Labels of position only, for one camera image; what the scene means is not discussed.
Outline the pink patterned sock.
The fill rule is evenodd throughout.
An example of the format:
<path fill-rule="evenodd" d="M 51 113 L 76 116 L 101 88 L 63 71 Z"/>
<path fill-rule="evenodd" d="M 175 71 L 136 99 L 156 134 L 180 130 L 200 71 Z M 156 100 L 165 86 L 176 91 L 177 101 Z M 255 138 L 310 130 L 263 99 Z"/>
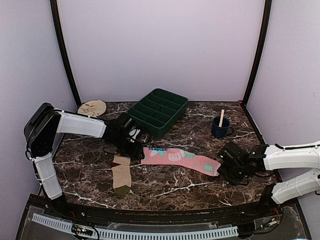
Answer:
<path fill-rule="evenodd" d="M 142 165 L 174 165 L 217 177 L 221 164 L 209 157 L 196 155 L 179 148 L 144 147 Z"/>

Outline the green compartment tray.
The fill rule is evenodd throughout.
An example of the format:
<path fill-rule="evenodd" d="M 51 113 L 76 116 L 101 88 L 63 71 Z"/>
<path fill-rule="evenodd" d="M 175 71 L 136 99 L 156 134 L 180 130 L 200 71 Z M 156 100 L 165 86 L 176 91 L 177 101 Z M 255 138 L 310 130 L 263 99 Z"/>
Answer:
<path fill-rule="evenodd" d="M 156 88 L 128 109 L 127 113 L 137 126 L 147 129 L 150 135 L 162 138 L 183 116 L 187 97 Z"/>

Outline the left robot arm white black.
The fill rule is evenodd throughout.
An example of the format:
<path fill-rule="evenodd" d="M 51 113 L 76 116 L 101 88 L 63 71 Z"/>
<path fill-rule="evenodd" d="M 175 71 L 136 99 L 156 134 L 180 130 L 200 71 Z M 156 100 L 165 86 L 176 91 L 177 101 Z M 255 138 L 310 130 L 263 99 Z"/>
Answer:
<path fill-rule="evenodd" d="M 104 139 L 116 147 L 117 154 L 141 160 L 144 156 L 143 143 L 130 134 L 135 126 L 133 118 L 123 112 L 118 118 L 104 120 L 54 108 L 43 103 L 24 127 L 26 157 L 32 161 L 36 179 L 42 184 L 46 196 L 53 200 L 51 210 L 60 218 L 67 218 L 70 206 L 62 199 L 53 165 L 53 144 L 56 134 L 74 134 Z"/>

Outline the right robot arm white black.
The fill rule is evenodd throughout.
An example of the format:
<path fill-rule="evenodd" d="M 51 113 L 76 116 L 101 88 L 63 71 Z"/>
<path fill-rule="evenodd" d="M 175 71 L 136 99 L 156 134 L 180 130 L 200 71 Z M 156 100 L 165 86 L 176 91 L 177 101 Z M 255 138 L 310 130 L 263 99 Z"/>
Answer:
<path fill-rule="evenodd" d="M 293 179 L 267 185 L 255 213 L 266 217 L 275 207 L 311 192 L 320 194 L 320 143 L 280 146 L 255 145 L 246 151 L 234 142 L 227 143 L 218 153 L 222 164 L 217 172 L 234 186 L 244 185 L 243 178 L 279 169 L 307 168 Z"/>

